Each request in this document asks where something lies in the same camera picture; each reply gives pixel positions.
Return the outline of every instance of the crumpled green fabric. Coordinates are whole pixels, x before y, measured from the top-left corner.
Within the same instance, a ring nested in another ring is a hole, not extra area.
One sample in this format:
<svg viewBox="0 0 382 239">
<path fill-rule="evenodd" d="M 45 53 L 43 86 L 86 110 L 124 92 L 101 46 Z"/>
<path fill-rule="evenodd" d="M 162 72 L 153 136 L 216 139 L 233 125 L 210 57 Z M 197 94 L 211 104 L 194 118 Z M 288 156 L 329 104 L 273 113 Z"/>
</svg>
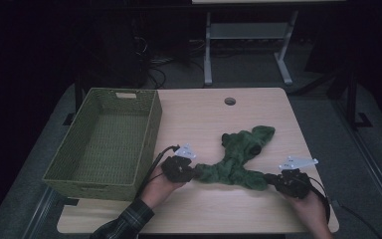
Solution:
<svg viewBox="0 0 382 239">
<path fill-rule="evenodd" d="M 203 183 L 224 183 L 241 185 L 245 188 L 263 191 L 267 188 L 264 174 L 244 168 L 244 164 L 256 155 L 272 139 L 275 128 L 259 125 L 251 132 L 242 130 L 238 133 L 222 135 L 225 157 L 214 165 L 198 163 L 195 166 L 194 179 Z"/>
</svg>

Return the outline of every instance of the wrist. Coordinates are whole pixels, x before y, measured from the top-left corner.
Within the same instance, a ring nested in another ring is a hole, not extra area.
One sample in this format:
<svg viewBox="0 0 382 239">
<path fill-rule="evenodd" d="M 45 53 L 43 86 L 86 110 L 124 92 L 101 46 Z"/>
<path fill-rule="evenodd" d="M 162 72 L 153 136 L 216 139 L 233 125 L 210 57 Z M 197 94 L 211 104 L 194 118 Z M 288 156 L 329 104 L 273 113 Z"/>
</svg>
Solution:
<svg viewBox="0 0 382 239">
<path fill-rule="evenodd" d="M 333 239 L 333 235 L 327 225 L 311 227 L 308 230 L 314 239 Z"/>
</svg>

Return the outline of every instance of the wooden table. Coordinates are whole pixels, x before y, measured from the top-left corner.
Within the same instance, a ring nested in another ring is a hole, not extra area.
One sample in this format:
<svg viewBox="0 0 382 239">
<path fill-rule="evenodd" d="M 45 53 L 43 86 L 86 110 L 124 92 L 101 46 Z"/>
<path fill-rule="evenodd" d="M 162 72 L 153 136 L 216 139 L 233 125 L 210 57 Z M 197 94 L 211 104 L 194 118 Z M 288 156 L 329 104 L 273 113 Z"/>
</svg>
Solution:
<svg viewBox="0 0 382 239">
<path fill-rule="evenodd" d="M 278 174 L 288 155 L 310 157 L 287 95 L 282 89 L 201 89 L 159 91 L 163 115 L 154 157 L 170 145 L 190 143 L 197 154 L 193 164 L 214 164 L 224 156 L 221 135 L 251 130 L 256 125 L 276 128 L 272 141 L 246 169 Z M 236 104 L 227 106 L 225 98 Z M 320 181 L 315 166 L 302 169 Z M 116 218 L 129 202 L 81 199 L 66 205 L 58 230 L 91 233 Z M 333 211 L 329 227 L 337 231 Z M 155 210 L 142 233 L 293 233 L 303 232 L 280 194 L 272 187 L 254 191 L 240 186 L 191 181 Z"/>
</svg>

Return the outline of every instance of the hand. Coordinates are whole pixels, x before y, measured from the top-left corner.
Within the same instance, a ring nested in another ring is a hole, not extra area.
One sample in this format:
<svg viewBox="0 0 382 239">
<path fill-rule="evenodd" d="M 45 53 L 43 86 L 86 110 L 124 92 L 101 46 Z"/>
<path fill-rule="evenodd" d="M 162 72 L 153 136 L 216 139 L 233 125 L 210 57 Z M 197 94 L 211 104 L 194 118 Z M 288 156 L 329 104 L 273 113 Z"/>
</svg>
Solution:
<svg viewBox="0 0 382 239">
<path fill-rule="evenodd" d="M 185 185 L 185 182 L 173 183 L 169 181 L 163 174 L 160 165 L 154 168 L 149 180 L 141 193 L 141 200 L 151 209 L 164 202 L 174 190 Z"/>
<path fill-rule="evenodd" d="M 310 191 L 304 199 L 283 196 L 315 239 L 333 238 L 327 226 L 324 205 L 315 193 Z"/>
</svg>

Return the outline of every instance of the basket handle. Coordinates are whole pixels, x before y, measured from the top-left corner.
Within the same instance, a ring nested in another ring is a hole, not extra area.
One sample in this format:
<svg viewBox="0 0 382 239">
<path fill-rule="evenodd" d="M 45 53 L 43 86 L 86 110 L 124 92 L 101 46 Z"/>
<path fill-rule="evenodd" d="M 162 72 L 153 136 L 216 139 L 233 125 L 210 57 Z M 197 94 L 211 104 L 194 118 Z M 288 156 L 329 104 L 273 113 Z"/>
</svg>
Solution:
<svg viewBox="0 0 382 239">
<path fill-rule="evenodd" d="M 102 186 L 80 186 L 80 190 L 82 191 L 98 191 L 98 192 L 106 192 L 107 191 L 107 186 L 102 185 Z"/>
<path fill-rule="evenodd" d="M 118 99 L 137 99 L 137 93 L 132 92 L 115 92 L 114 93 Z"/>
</svg>

